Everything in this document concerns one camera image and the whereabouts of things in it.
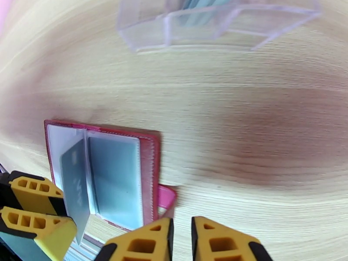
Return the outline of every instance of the card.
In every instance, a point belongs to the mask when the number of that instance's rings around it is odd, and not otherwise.
[[[68,216],[72,217],[77,226],[76,240],[80,244],[90,216],[86,184],[85,140],[83,138],[77,137],[77,143],[60,157],[60,164],[64,202]]]
[[[185,0],[183,5],[183,10],[194,9],[199,1],[200,0]],[[189,24],[187,24],[187,21],[190,19],[191,16],[192,14],[187,14],[187,15],[182,15],[180,17],[180,22],[183,24],[183,26],[189,26]]]
[[[192,8],[202,8],[211,6],[215,0],[199,0],[196,5]],[[186,26],[196,26],[198,24],[198,20],[201,16],[210,15],[209,13],[193,13],[189,16]]]
[[[88,137],[98,214],[129,230],[144,225],[139,145],[134,137]]]
[[[211,6],[222,6],[225,5],[227,3],[229,3],[231,0],[215,0]],[[206,25],[209,23],[209,21],[214,17],[214,15],[216,14],[216,12],[212,12],[212,13],[203,13],[200,15],[199,18],[197,18],[197,25],[198,26],[202,26],[202,25]]]

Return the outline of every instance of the clear plastic container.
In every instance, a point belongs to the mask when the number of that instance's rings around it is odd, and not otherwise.
[[[320,15],[318,0],[228,0],[183,9],[184,1],[122,0],[117,30],[133,51],[247,52]]]

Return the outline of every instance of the wooden table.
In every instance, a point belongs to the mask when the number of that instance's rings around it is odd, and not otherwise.
[[[0,161],[50,176],[44,119],[158,130],[177,186],[174,260],[190,218],[258,237],[275,261],[348,260],[348,0],[254,54],[136,55],[119,0],[15,0],[0,38]],[[88,233],[121,232],[92,218]]]

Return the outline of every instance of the yellow gripper pad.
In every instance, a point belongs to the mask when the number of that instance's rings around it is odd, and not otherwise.
[[[25,261],[62,261],[77,228],[70,217],[3,207],[0,237]]]
[[[0,176],[0,207],[67,216],[63,192],[50,180],[19,171]]]
[[[193,261],[272,261],[258,239],[205,217],[191,223]]]
[[[94,261],[172,261],[173,219],[162,218],[106,242]]]

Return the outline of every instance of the pink edge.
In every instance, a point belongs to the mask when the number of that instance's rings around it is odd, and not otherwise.
[[[3,25],[5,24],[5,19],[11,7],[11,3],[12,0],[0,0],[0,33],[2,33]]]
[[[169,209],[176,201],[177,194],[169,187],[159,185],[158,205],[162,208]]]

